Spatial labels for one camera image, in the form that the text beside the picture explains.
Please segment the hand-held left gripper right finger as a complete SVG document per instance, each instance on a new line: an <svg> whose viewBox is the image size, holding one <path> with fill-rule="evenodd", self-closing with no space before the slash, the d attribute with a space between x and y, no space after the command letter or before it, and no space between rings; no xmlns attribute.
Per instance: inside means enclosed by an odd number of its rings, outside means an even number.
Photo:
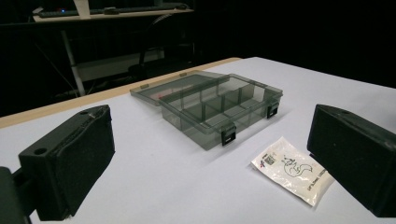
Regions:
<svg viewBox="0 0 396 224"><path fill-rule="evenodd" d="M317 105L307 150L377 217L396 217L396 134L354 113Z"/></svg>

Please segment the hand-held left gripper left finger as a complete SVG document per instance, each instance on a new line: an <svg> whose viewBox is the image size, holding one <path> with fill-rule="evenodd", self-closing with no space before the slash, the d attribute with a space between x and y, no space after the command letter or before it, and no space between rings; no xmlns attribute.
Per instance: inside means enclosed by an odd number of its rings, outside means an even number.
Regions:
<svg viewBox="0 0 396 224"><path fill-rule="evenodd" d="M44 221L75 215L114 153L110 107L78 112L19 154L24 210Z"/></svg>

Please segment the white printed plastic packet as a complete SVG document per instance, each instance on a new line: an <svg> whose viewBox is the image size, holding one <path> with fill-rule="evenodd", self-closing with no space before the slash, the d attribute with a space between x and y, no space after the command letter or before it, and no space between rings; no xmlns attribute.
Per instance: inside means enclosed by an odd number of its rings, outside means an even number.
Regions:
<svg viewBox="0 0 396 224"><path fill-rule="evenodd" d="M333 177L322 165L284 137L261 152L251 165L312 207L333 182Z"/></svg>

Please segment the clear grey compartment box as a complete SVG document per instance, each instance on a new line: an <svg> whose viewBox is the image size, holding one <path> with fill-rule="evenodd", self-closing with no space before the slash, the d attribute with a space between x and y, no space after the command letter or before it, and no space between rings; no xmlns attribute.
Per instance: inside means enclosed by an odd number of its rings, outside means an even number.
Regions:
<svg viewBox="0 0 396 224"><path fill-rule="evenodd" d="M204 149L230 144L238 133L277 113L283 91L241 77L193 71L131 90L158 106L174 127Z"/></svg>

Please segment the black office chair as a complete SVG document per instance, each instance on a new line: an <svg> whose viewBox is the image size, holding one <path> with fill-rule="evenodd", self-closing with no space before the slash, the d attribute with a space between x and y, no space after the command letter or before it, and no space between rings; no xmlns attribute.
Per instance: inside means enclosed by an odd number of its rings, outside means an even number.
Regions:
<svg viewBox="0 0 396 224"><path fill-rule="evenodd" d="M141 34L139 61L128 73L134 81L157 77L191 67L194 55L191 16L161 15Z"/></svg>

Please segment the white desk with keyboard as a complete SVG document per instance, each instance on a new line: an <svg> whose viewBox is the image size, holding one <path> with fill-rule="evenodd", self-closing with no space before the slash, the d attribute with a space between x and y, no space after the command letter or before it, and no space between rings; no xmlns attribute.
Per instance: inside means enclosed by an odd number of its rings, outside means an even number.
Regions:
<svg viewBox="0 0 396 224"><path fill-rule="evenodd" d="M93 14L82 19L77 14L62 17L58 12L38 13L35 23L59 30L80 96L84 84L105 77L128 73L139 61L141 34L161 15L194 15L191 9L136 11L119 14Z"/></svg>

